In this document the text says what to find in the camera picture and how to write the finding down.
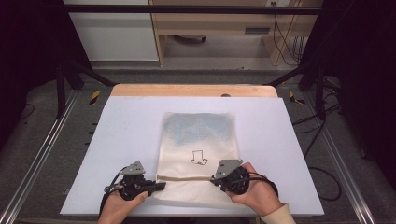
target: wooden edge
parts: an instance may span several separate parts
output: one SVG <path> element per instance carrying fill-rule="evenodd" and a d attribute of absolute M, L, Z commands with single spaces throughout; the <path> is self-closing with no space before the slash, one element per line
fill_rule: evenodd
<path fill-rule="evenodd" d="M 269 54 L 271 64 L 273 66 L 277 66 L 279 63 L 280 54 L 283 53 L 281 52 L 281 49 L 279 49 L 279 46 L 283 43 L 282 38 L 276 36 L 275 42 L 273 36 L 263 36 L 262 41 L 264 42 L 264 46 Z"/>
<path fill-rule="evenodd" d="M 277 97 L 272 86 L 119 84 L 111 96 L 221 96 Z"/>
<path fill-rule="evenodd" d="M 148 4 L 154 5 L 152 0 L 148 0 Z M 160 66 L 163 66 L 165 51 L 164 51 L 163 41 L 160 39 L 160 37 L 158 35 L 156 14 L 150 13 L 150 17 L 151 17 L 151 23 L 152 23 L 152 31 L 154 33 L 154 38 L 155 38 L 155 47 L 157 48 L 158 60 L 160 61 Z"/>

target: table surface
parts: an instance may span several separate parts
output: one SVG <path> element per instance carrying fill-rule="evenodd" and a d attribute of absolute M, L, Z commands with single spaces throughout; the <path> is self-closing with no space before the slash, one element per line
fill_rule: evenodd
<path fill-rule="evenodd" d="M 219 97 L 223 94 L 232 97 Z M 290 204 L 290 211 L 295 216 L 323 214 L 288 112 L 273 87 L 152 84 L 120 84 L 114 87 L 61 214 L 97 214 L 96 205 L 100 203 L 103 188 L 120 168 L 137 161 L 131 161 L 131 158 L 142 162 L 147 171 L 146 179 L 155 179 L 162 118 L 168 111 L 233 113 L 241 159 L 251 161 L 257 170 L 265 171 L 277 183 L 281 201 Z M 101 175 L 95 180 L 95 185 L 88 183 L 91 180 L 87 176 L 98 173 Z M 152 197 L 136 208 L 132 215 L 255 216 L 248 208 L 223 209 L 168 203 Z"/>
<path fill-rule="evenodd" d="M 111 96 L 221 96 L 277 97 L 272 86 L 119 84 Z"/>

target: black drawing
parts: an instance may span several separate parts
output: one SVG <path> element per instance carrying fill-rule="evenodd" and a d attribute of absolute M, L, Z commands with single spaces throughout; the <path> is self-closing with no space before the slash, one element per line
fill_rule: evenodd
<path fill-rule="evenodd" d="M 192 160 L 190 162 L 197 165 L 206 165 L 207 159 L 204 159 L 204 152 L 202 150 L 197 150 L 192 152 Z"/>

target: translucent plastic bag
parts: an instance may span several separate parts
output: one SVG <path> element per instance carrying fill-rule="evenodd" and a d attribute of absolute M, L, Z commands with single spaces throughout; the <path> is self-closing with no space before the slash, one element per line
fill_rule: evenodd
<path fill-rule="evenodd" d="M 209 178 L 220 160 L 239 159 L 231 114 L 166 113 L 157 180 L 166 181 L 160 200 L 241 207 Z"/>

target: hand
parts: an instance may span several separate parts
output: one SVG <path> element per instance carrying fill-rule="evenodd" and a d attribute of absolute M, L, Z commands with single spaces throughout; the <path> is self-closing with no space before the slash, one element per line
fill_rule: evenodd
<path fill-rule="evenodd" d="M 141 204 L 149 196 L 147 191 L 137 195 L 131 201 L 125 201 L 121 198 L 119 191 L 108 195 L 107 201 L 102 211 L 102 215 L 99 217 L 98 224 L 119 224 L 121 223 L 128 214 Z"/>
<path fill-rule="evenodd" d="M 243 164 L 242 167 L 247 169 L 248 172 L 257 173 L 249 162 Z M 230 196 L 233 203 L 247 205 L 261 217 L 275 212 L 282 206 L 271 185 L 260 180 L 251 180 L 248 190 L 244 194 L 237 195 L 230 191 L 226 193 Z"/>

